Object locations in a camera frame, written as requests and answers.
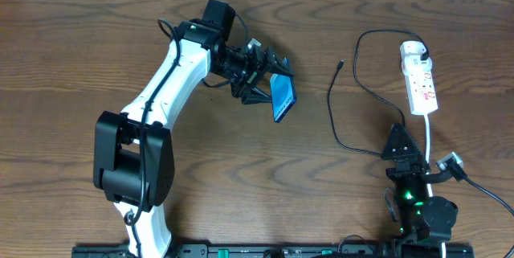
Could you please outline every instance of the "wooden tabletop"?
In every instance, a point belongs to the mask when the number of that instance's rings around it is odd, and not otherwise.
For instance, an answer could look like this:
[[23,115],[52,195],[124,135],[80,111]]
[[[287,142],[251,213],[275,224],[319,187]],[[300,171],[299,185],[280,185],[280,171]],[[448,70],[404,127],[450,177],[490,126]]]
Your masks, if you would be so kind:
[[[513,0],[224,0],[250,36],[291,59],[298,102],[273,122],[269,104],[241,105],[229,88],[198,85],[173,129],[176,174],[165,201],[176,236],[211,243],[338,243],[349,234],[399,233],[383,190],[391,162],[334,140],[381,151],[397,112],[355,83],[358,36],[415,31],[430,48],[439,110],[430,115],[432,161],[460,154],[477,183],[514,204]],[[0,0],[0,256],[69,257],[77,244],[118,244],[119,212],[92,183],[93,134],[145,87],[167,52],[158,18],[200,18],[207,0]],[[229,43],[239,44],[235,22]],[[399,68],[408,36],[361,42],[361,82],[406,113],[424,148],[422,117],[409,114]],[[208,78],[220,81],[217,76]],[[454,242],[500,257],[514,219],[455,180],[434,187],[459,206]]]

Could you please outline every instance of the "power outlet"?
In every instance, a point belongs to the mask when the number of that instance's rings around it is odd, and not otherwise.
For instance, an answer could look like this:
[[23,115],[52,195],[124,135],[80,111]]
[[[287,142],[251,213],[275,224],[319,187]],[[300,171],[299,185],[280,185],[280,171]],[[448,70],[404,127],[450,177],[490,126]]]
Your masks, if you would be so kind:
[[438,109],[432,72],[419,72],[405,76],[410,112],[425,115]]

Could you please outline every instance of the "white power cord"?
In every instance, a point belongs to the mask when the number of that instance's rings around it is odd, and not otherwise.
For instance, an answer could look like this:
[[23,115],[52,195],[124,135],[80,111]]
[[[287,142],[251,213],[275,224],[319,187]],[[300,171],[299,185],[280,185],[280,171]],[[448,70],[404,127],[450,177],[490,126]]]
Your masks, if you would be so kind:
[[[430,164],[430,122],[428,121],[428,114],[424,114],[425,117],[425,134],[426,134],[426,147],[425,147],[425,159],[426,163]],[[432,185],[426,184],[426,188],[428,190],[428,196],[432,197],[434,193],[432,192]],[[447,245],[445,243],[441,243],[440,248],[441,258],[447,257]]]

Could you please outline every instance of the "black cable end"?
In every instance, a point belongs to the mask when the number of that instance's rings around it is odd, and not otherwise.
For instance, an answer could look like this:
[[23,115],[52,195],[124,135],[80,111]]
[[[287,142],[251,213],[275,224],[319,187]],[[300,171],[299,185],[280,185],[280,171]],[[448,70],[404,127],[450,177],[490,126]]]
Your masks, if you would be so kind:
[[337,64],[337,70],[341,70],[343,68],[343,65],[345,65],[345,61],[344,60],[339,61],[339,63]]

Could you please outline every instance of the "power plug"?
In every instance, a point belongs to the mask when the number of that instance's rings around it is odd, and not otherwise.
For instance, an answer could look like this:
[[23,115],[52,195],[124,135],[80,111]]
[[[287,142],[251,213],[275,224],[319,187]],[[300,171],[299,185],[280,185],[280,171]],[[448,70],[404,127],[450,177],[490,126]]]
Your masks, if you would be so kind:
[[426,115],[438,109],[432,78],[432,59],[422,60],[426,52],[423,43],[406,41],[400,46],[402,71],[405,75],[410,112],[414,115]]

